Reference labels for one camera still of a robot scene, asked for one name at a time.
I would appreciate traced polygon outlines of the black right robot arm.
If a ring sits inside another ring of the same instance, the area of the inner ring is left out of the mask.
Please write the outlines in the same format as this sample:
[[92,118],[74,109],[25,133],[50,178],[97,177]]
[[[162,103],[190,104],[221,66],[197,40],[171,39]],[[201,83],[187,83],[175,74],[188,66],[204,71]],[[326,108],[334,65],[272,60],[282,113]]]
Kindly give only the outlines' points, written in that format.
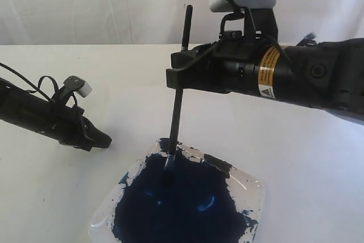
[[363,123],[363,39],[282,46],[271,36],[227,31],[171,55],[167,86],[239,93],[320,109]]

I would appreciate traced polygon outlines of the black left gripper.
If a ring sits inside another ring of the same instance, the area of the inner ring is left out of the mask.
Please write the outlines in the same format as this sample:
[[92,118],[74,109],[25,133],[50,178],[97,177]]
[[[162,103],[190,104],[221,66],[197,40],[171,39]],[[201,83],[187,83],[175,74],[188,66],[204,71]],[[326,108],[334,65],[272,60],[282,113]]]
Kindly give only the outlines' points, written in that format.
[[73,107],[62,110],[46,120],[39,134],[57,140],[59,144],[90,151],[92,148],[109,148],[112,138],[97,129],[83,116],[83,110]]

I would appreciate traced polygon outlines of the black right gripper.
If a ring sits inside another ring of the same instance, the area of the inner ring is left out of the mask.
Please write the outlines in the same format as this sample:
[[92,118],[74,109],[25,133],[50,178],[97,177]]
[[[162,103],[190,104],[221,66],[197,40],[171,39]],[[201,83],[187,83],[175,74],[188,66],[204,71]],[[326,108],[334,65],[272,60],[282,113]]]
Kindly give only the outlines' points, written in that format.
[[[204,61],[192,61],[212,46]],[[226,31],[219,41],[171,54],[167,87],[227,94],[273,93],[273,40],[241,31]]]

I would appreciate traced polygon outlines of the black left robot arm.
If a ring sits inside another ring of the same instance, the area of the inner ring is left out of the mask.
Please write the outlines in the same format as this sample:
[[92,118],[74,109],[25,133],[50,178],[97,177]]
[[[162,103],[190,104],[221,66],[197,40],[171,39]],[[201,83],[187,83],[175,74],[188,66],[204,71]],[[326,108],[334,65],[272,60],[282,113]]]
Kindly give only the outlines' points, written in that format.
[[111,137],[84,116],[84,109],[78,105],[67,106],[75,93],[85,98],[91,91],[85,80],[69,76],[48,101],[1,79],[1,120],[65,146],[85,151],[94,147],[106,149],[111,144]]

